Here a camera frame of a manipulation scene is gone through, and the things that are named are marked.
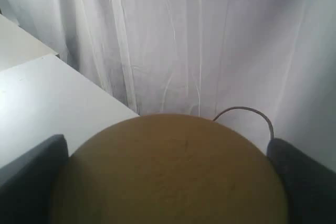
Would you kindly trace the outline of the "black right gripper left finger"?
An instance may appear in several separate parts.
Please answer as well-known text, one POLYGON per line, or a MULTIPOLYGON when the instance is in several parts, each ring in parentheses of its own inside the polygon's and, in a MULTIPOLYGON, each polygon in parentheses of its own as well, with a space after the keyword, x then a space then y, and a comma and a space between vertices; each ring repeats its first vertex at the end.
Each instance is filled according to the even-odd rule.
POLYGON ((68 158, 57 134, 2 167, 1 223, 50 223, 52 186, 68 158))

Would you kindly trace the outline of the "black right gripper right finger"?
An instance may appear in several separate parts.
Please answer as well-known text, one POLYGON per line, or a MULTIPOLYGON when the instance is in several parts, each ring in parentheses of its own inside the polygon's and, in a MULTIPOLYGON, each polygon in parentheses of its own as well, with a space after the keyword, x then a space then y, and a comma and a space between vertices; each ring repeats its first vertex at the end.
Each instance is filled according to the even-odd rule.
POLYGON ((275 138, 267 157, 284 186, 290 223, 335 223, 335 172, 275 138))

